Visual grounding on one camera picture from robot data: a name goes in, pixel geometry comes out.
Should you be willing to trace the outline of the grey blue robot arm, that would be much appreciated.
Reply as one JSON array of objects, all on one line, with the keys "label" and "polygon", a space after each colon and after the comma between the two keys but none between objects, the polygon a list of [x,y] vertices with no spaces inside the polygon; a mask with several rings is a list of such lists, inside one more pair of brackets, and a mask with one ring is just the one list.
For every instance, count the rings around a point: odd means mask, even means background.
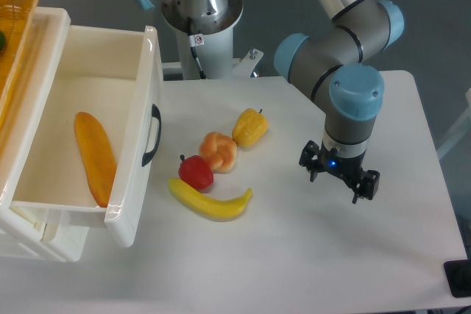
[{"label": "grey blue robot arm", "polygon": [[[185,79],[235,76],[233,41],[215,39],[232,32],[241,17],[241,0],[137,0],[146,10],[160,7],[177,33]],[[289,35],[277,47],[277,72],[324,114],[322,142],[309,142],[300,165],[311,178],[328,173],[352,190],[354,199],[372,199],[380,174],[362,162],[383,102],[379,72],[364,61],[383,51],[403,33],[401,10],[387,0],[319,0],[333,23],[313,40]]]}]

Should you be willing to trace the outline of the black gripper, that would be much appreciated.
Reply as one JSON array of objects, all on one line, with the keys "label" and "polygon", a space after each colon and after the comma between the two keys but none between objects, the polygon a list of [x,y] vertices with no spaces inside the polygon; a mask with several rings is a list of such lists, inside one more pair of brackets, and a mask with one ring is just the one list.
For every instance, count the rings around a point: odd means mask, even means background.
[{"label": "black gripper", "polygon": [[328,173],[345,181],[353,191],[352,203],[356,204],[359,199],[373,200],[379,188],[380,173],[375,170],[364,171],[361,167],[364,155],[365,152],[351,158],[339,157],[336,149],[320,149],[310,140],[302,149],[299,165],[310,174],[310,182],[314,182],[320,173]]}]

